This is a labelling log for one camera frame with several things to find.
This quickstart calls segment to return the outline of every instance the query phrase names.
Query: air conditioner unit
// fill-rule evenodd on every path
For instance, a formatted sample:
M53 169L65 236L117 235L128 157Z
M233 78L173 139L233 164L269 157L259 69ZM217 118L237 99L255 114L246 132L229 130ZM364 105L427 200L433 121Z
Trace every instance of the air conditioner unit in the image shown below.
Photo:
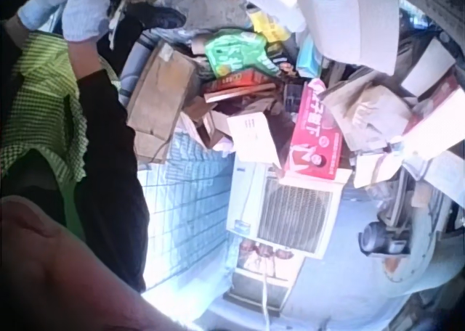
M351 174L339 170L337 181L279 180L271 165L244 163L236 155L227 230L275 248L323 258L342 189Z

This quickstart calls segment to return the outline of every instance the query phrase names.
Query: black shoe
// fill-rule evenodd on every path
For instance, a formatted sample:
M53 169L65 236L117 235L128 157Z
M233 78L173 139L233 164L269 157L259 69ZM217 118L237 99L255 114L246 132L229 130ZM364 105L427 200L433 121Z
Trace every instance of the black shoe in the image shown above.
M181 28L186 17L177 10L168 7L154 7L146 2L129 4L126 14L138 19L144 28Z

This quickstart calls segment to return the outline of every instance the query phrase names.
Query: green package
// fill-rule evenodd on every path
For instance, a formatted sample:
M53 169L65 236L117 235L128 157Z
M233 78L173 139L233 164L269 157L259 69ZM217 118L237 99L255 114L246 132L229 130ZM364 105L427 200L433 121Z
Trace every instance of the green package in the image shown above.
M217 78L249 67L268 75L279 75L280 69L268 59L264 50L266 44L267 39L258 33L222 30L206 42L205 54Z

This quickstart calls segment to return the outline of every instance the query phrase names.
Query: person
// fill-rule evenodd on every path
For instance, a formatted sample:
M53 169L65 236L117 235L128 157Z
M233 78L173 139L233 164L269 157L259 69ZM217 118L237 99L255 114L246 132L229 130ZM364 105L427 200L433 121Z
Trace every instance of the person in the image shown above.
M34 32L64 3L64 41ZM181 330L140 295L149 214L97 53L108 5L29 0L1 25L2 324L16 330Z

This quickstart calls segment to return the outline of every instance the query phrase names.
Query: white glove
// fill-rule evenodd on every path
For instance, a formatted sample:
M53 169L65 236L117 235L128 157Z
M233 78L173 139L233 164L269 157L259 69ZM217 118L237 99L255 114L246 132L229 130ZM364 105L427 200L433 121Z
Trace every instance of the white glove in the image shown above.
M23 25L31 31L40 28L66 0L29 0L17 11Z
M68 0L63 11L63 37L70 42L101 36L108 30L110 0Z

